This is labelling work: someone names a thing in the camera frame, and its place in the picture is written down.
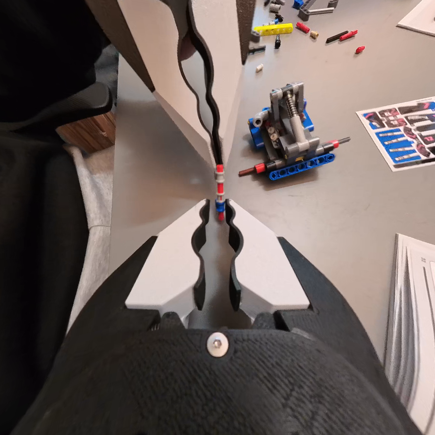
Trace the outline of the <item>wooden panel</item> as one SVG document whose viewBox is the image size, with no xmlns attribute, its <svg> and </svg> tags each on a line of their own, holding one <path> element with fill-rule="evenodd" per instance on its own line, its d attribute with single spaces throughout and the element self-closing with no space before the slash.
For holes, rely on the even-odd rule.
<svg viewBox="0 0 435 435">
<path fill-rule="evenodd" d="M 116 119 L 110 111 L 68 123 L 56 129 L 57 134 L 70 145 L 92 154 L 115 144 Z"/>
</svg>

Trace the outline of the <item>red lego axle assembly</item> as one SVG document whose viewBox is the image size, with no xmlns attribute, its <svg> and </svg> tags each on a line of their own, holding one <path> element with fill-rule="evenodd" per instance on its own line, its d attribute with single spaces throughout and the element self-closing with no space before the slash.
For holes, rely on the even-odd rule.
<svg viewBox="0 0 435 435">
<path fill-rule="evenodd" d="M 215 209 L 218 214 L 218 220 L 222 222 L 225 219 L 225 171 L 222 164 L 216 165 L 215 170 L 215 182 L 216 182 L 216 198 L 215 198 Z"/>
</svg>

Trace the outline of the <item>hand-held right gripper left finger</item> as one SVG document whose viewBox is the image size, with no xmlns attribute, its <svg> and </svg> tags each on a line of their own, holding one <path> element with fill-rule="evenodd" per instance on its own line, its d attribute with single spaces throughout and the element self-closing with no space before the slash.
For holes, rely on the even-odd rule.
<svg viewBox="0 0 435 435">
<path fill-rule="evenodd" d="M 205 300 L 204 259 L 210 201 L 203 199 L 162 230 L 130 291 L 129 309 L 202 310 Z"/>
</svg>

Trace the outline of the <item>person's left hand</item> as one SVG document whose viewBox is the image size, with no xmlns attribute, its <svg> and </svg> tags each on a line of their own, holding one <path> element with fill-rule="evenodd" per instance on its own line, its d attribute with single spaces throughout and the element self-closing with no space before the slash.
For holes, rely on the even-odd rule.
<svg viewBox="0 0 435 435">
<path fill-rule="evenodd" d="M 179 45 L 179 59 L 181 62 L 190 59 L 195 53 L 196 53 L 196 48 L 194 47 L 191 37 L 189 35 L 189 33 L 187 33 L 180 45 Z"/>
</svg>

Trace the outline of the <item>closed lego instruction booklet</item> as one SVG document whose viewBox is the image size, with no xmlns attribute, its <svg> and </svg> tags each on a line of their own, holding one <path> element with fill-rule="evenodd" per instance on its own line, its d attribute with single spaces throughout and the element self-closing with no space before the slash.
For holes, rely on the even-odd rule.
<svg viewBox="0 0 435 435">
<path fill-rule="evenodd" d="M 396 27 L 435 36 L 435 1 L 422 0 Z"/>
</svg>

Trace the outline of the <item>lego sticker sheet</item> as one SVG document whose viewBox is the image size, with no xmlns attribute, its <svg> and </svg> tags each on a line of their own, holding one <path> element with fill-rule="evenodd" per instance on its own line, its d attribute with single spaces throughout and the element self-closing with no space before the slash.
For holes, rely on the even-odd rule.
<svg viewBox="0 0 435 435">
<path fill-rule="evenodd" d="M 435 165 L 435 97 L 356 112 L 392 172 Z"/>
</svg>

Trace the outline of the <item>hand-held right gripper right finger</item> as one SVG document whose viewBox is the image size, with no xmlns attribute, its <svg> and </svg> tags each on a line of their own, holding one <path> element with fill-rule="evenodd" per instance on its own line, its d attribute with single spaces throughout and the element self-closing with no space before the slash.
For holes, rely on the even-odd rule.
<svg viewBox="0 0 435 435">
<path fill-rule="evenodd" d="M 235 312 L 301 310 L 309 299 L 278 236 L 234 200 L 226 200 L 228 242 L 234 251 L 229 292 Z"/>
</svg>

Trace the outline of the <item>open lego instruction booklet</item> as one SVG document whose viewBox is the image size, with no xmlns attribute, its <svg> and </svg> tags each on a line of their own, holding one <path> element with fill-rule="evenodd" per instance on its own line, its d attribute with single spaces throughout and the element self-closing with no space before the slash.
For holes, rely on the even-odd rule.
<svg viewBox="0 0 435 435">
<path fill-rule="evenodd" d="M 435 247 L 396 234 L 384 370 L 423 434 L 435 433 Z"/>
</svg>

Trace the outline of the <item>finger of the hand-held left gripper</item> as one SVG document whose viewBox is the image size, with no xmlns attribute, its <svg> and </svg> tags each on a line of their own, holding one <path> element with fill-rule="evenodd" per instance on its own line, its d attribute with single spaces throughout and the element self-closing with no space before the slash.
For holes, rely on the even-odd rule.
<svg viewBox="0 0 435 435">
<path fill-rule="evenodd" d="M 241 100 L 243 65 L 235 0 L 193 0 L 196 29 L 210 52 L 213 64 L 211 94 L 219 109 L 218 134 L 223 164 L 227 164 L 234 139 Z"/>
<path fill-rule="evenodd" d="M 148 71 L 152 94 L 189 143 L 215 164 L 210 133 L 198 115 L 198 96 L 181 68 L 181 43 L 188 34 L 188 1 L 121 0 L 118 5 Z"/>
</svg>

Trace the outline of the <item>yellow lego beam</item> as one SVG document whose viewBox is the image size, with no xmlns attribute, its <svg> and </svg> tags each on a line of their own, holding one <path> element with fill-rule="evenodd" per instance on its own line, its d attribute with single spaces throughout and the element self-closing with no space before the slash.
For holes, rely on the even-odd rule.
<svg viewBox="0 0 435 435">
<path fill-rule="evenodd" d="M 290 34 L 293 32 L 293 24 L 292 23 L 280 23 L 274 25 L 264 25 L 254 27 L 254 31 L 258 32 L 258 34 L 263 36 L 275 36 L 281 34 Z"/>
</svg>

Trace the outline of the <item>dark grey L-shaped lego beam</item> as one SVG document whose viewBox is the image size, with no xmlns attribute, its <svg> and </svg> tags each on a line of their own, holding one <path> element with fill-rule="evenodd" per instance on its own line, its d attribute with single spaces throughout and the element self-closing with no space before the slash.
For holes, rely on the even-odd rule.
<svg viewBox="0 0 435 435">
<path fill-rule="evenodd" d="M 315 4 L 316 0 L 306 0 L 299 8 L 298 17 L 304 21 L 307 22 L 310 18 L 311 14 L 311 7 Z"/>
</svg>

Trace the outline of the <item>grey and blue lego chassis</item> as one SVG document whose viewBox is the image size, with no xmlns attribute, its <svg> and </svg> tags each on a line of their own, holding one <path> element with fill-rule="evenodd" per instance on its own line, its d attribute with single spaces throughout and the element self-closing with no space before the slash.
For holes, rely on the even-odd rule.
<svg viewBox="0 0 435 435">
<path fill-rule="evenodd" d="M 252 142 L 265 150 L 268 159 L 242 170 L 239 177 L 268 175 L 277 181 L 315 169 L 335 160 L 334 151 L 351 138 L 322 142 L 314 136 L 314 125 L 306 111 L 305 84 L 286 84 L 270 92 L 270 104 L 248 119 Z"/>
</svg>

